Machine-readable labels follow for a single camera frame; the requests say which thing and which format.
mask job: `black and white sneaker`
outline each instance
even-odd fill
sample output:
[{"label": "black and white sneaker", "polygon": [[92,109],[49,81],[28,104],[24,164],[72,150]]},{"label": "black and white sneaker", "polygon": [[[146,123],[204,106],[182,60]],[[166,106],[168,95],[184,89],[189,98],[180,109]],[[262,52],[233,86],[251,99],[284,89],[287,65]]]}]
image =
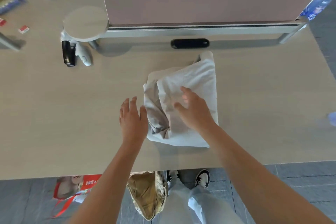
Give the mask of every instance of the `black and white sneaker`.
[{"label": "black and white sneaker", "polygon": [[203,169],[199,172],[195,180],[195,187],[202,186],[203,188],[208,188],[210,182],[210,173],[208,170]]},{"label": "black and white sneaker", "polygon": [[168,170],[167,171],[167,181],[168,181],[168,183],[170,183],[170,181],[173,177],[177,177],[178,179],[180,179],[179,172],[177,170]]}]

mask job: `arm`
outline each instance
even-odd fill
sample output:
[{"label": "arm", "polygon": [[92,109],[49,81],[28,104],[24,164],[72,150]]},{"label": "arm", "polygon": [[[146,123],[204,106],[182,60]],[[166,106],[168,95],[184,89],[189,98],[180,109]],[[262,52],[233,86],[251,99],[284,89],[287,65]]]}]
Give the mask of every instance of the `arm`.
[{"label": "arm", "polygon": [[121,105],[122,145],[69,223],[116,223],[129,174],[148,132],[146,109],[140,107],[139,116],[136,103],[133,97]]},{"label": "arm", "polygon": [[180,103],[174,107],[217,154],[256,223],[333,223],[225,133],[212,119],[204,99],[188,88],[181,90],[188,108]]}]

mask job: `desk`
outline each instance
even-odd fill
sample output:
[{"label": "desk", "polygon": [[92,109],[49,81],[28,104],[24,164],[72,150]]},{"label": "desk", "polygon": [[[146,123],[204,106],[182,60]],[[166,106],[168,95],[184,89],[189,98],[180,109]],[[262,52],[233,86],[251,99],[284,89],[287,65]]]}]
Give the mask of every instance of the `desk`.
[{"label": "desk", "polygon": [[[70,11],[103,0],[28,0],[5,16],[3,34],[25,41],[0,53],[0,179],[102,173],[121,144],[120,104],[150,72],[189,65],[200,50],[171,37],[105,38],[93,66],[62,60]],[[30,31],[21,35],[18,28]],[[212,36],[219,124],[263,164],[336,159],[336,82],[306,28],[283,45],[270,35]],[[209,149],[145,140],[133,171],[219,167]]]}]

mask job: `light blue jeans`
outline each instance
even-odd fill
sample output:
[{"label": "light blue jeans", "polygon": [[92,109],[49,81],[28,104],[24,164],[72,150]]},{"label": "light blue jeans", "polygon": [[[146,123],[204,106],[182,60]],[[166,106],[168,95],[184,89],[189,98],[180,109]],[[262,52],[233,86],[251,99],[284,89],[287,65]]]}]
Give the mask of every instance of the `light blue jeans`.
[{"label": "light blue jeans", "polygon": [[193,224],[191,209],[202,224],[243,224],[227,202],[214,197],[207,189],[197,186],[190,190],[175,177],[169,187],[160,224]]}]

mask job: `left hand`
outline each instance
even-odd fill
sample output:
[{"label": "left hand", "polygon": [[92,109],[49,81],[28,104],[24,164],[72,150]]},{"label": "left hand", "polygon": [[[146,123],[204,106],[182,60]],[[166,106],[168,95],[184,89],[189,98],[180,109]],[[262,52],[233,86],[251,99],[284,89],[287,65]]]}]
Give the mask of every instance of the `left hand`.
[{"label": "left hand", "polygon": [[120,108],[119,123],[123,135],[123,144],[138,146],[139,149],[148,133],[148,118],[145,106],[140,107],[140,116],[137,110],[137,97],[131,101],[126,98]]}]

